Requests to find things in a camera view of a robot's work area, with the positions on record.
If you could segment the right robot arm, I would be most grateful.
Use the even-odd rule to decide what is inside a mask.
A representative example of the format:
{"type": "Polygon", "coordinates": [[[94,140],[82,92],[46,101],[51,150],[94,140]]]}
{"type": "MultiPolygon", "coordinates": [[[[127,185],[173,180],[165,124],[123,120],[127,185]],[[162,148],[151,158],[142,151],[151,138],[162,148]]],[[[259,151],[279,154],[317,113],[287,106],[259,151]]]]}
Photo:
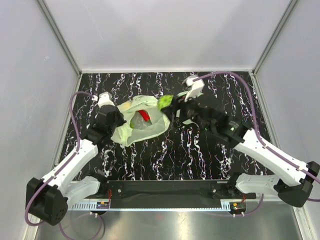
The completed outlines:
{"type": "Polygon", "coordinates": [[[246,154],[272,171],[272,175],[233,174],[225,186],[230,197],[236,199],[251,193],[272,195],[297,208],[310,200],[320,172],[318,163],[303,162],[286,154],[249,124],[202,104],[199,98],[165,95],[158,100],[157,107],[170,121],[191,121],[216,142],[246,154]]]}

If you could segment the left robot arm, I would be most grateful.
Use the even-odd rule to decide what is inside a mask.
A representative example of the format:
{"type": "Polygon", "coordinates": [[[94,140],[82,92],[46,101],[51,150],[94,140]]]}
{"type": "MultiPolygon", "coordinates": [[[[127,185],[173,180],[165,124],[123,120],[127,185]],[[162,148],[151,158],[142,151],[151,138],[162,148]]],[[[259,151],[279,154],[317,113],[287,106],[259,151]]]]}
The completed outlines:
{"type": "Polygon", "coordinates": [[[100,106],[96,119],[67,157],[41,179],[33,177],[27,183],[24,217],[28,225],[34,225],[28,218],[33,215],[55,226],[69,207],[86,197],[103,198],[108,193],[104,178],[97,174],[90,174],[77,183],[72,181],[111,141],[115,129],[124,123],[123,114],[114,104],[100,106]]]}

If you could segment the light green plastic bag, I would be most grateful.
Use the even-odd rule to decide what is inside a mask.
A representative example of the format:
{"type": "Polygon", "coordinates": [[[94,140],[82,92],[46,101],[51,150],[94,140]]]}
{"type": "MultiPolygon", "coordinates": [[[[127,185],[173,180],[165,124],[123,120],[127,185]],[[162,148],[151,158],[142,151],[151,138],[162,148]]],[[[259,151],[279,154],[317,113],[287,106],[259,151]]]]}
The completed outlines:
{"type": "Polygon", "coordinates": [[[117,106],[126,123],[115,129],[111,137],[113,142],[128,147],[133,143],[158,137],[168,130],[170,121],[159,111],[158,100],[154,96],[138,95],[126,102],[117,106]],[[129,108],[125,108],[126,102],[131,102],[129,108]],[[145,122],[138,113],[139,110],[147,111],[150,121],[145,122]],[[136,128],[131,128],[130,122],[135,123],[136,128]]]}

